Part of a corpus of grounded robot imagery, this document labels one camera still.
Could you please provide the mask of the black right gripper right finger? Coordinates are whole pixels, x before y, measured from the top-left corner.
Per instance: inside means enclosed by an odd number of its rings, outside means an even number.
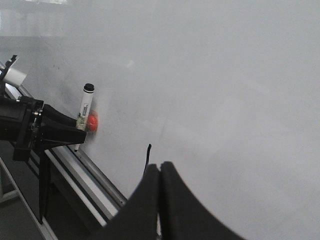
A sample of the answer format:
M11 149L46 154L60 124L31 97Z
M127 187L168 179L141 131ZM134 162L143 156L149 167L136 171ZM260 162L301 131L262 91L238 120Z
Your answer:
M195 197L172 162L160 167L159 217L163 240L242 240Z

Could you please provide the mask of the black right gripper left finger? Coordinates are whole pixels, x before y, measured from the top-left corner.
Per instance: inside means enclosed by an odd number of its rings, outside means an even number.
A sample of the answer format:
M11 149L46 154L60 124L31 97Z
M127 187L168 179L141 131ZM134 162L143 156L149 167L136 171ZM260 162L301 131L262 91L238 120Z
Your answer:
M125 205L90 240L155 240L157 238L160 172L155 164L145 173Z

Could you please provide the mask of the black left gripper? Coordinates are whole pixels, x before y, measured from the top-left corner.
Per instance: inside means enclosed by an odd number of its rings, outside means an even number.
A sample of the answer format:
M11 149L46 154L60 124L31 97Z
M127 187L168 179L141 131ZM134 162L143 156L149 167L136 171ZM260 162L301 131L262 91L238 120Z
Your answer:
M62 126L41 126L36 135L41 122L41 112ZM28 96L19 97L17 100L3 96L0 98L0 139L15 143L12 157L14 161L27 162L33 145L33 150L40 152L84 143L87 133L75 126L75 119L49 104L44 105L42 100Z

